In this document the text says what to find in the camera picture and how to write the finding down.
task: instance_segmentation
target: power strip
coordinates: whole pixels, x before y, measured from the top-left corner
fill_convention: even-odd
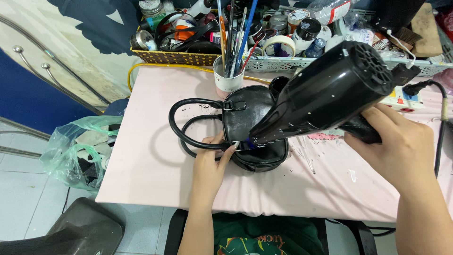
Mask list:
[[[423,108],[423,101],[420,94],[409,96],[404,93],[403,87],[396,86],[392,93],[384,98],[381,103],[401,112],[412,113]]]

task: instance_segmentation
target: white tile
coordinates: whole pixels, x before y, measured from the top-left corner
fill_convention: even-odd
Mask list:
[[[155,254],[163,207],[101,203],[126,226],[118,252]]]
[[[160,223],[159,239],[157,240],[156,254],[158,255],[164,254],[165,243],[167,242],[167,234],[169,232],[170,220],[175,211],[176,208],[164,207],[164,211],[162,213],[162,221]]]
[[[42,162],[39,161],[39,159],[16,155],[5,155],[3,160],[0,162],[0,171],[45,174]]]
[[[62,214],[67,189],[61,181],[49,177],[25,235],[26,239],[47,234]]]
[[[0,122],[0,131],[17,131],[18,129]]]
[[[0,240],[21,240],[48,175],[0,171]]]
[[[356,239],[348,227],[326,221],[326,231],[330,255],[359,254]]]
[[[17,129],[0,122],[0,131],[16,131]],[[0,134],[0,146],[9,147],[13,141],[14,134]],[[0,153],[0,163],[5,154]]]
[[[46,146],[47,141],[24,134],[14,135],[14,139],[10,144],[11,148],[36,153],[43,153]]]
[[[377,222],[377,221],[364,221],[367,226],[373,227],[396,227],[396,223]],[[384,230],[371,230],[373,233],[382,233]],[[395,234],[389,234],[385,236],[376,236],[374,238],[376,242],[376,250],[379,255],[395,255],[396,251],[396,240]]]
[[[70,205],[72,205],[72,203],[79,197],[87,197],[90,200],[94,201],[96,196],[97,196],[97,193],[95,193],[95,192],[90,192],[90,191],[86,191],[86,190],[82,190],[82,189],[71,188],[69,190],[69,195],[67,197],[67,204],[66,204],[66,208],[64,210],[66,211],[67,208]]]

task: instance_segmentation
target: black leather handbag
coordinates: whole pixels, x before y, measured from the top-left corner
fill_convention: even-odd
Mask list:
[[[208,104],[216,109],[222,109],[222,114],[193,117],[180,130],[176,125],[174,115],[178,108],[192,103]],[[192,152],[186,143],[201,149],[225,151],[236,141],[244,144],[244,141],[248,139],[251,128],[266,115],[274,103],[275,99],[270,90],[260,85],[240,88],[231,93],[224,102],[202,98],[184,99],[171,107],[169,113],[170,127],[181,139],[184,150],[192,157],[195,157],[196,153]],[[202,119],[221,120],[225,142],[220,144],[202,143],[185,135],[190,124]],[[275,169],[285,161],[288,155],[288,139],[286,138],[265,147],[247,148],[246,150],[241,148],[241,144],[231,159],[241,168],[251,172],[266,172]]]

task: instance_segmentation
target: pink table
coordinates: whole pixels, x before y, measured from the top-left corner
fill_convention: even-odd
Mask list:
[[[278,74],[246,75],[271,80]],[[244,80],[244,84],[258,83]],[[440,121],[432,118],[440,117],[441,95],[432,88],[421,94],[424,108],[404,116],[428,124],[437,141]],[[213,74],[185,68],[140,68],[97,202],[188,208],[194,159],[182,150],[168,123],[170,107],[183,98],[218,100]],[[193,116],[214,112],[189,105],[179,109],[176,120],[181,128]],[[220,129],[220,122],[205,120],[189,128],[188,135],[201,141]],[[230,162],[213,209],[251,216],[396,221],[398,192],[342,139],[294,137],[289,141],[288,158],[273,171],[251,173]],[[449,156],[442,153],[439,183],[453,211],[453,154],[448,136],[444,148]],[[355,171],[355,182],[351,171]]]

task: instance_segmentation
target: black chair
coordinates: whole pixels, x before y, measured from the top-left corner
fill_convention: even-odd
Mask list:
[[[164,255],[176,255],[183,238],[188,211],[177,209],[174,212],[169,225],[167,243],[165,244]],[[327,243],[326,221],[323,218],[310,218],[318,230],[318,238],[321,241],[325,255],[329,255]],[[376,243],[370,229],[361,221],[336,220],[347,226],[359,246],[360,255],[377,255]]]
[[[0,254],[114,255],[124,230],[124,224],[116,216],[80,197],[61,214],[47,235],[0,242]]]

